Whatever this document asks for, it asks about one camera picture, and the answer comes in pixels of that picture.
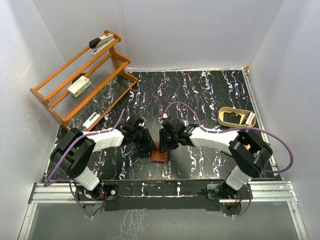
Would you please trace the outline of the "brown leather card holder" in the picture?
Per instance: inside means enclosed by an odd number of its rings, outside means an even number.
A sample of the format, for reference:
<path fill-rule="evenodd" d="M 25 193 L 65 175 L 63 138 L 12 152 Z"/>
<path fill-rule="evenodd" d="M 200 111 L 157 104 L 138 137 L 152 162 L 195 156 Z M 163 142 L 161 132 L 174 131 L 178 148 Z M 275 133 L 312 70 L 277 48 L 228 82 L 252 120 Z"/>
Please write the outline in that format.
<path fill-rule="evenodd" d="M 150 161 L 153 163 L 166 163 L 168 161 L 168 152 L 160 152 L 159 150 L 152 150 L 150 154 Z"/>

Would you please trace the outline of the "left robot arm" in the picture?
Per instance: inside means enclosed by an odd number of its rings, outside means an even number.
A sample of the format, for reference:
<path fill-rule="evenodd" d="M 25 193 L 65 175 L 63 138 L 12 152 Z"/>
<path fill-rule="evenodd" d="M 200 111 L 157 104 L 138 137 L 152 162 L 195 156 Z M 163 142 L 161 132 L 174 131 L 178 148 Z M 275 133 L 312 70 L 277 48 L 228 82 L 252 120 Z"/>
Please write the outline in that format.
<path fill-rule="evenodd" d="M 82 186 L 93 200 L 103 195 L 101 180 L 89 169 L 92 153 L 117 148 L 133 143 L 138 151 L 150 152 L 158 149 L 145 121 L 138 116 L 119 122 L 115 127 L 101 131 L 80 131 L 72 128 L 50 155 L 50 161 L 72 180 Z"/>

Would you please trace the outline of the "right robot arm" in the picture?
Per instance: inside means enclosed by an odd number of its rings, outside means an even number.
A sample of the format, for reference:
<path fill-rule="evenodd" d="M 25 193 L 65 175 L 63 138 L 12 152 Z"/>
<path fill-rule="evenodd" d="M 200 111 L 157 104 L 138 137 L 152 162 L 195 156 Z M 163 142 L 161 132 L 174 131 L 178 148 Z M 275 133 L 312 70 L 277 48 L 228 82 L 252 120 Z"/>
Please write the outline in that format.
<path fill-rule="evenodd" d="M 198 124 L 184 125 L 170 115 L 161 123 L 159 130 L 159 151 L 166 152 L 182 146 L 208 147 L 231 156 L 236 163 L 227 178 L 205 192 L 209 196 L 233 199 L 241 188 L 259 177 L 273 155 L 270 145 L 250 129 L 223 132 L 204 128 Z"/>

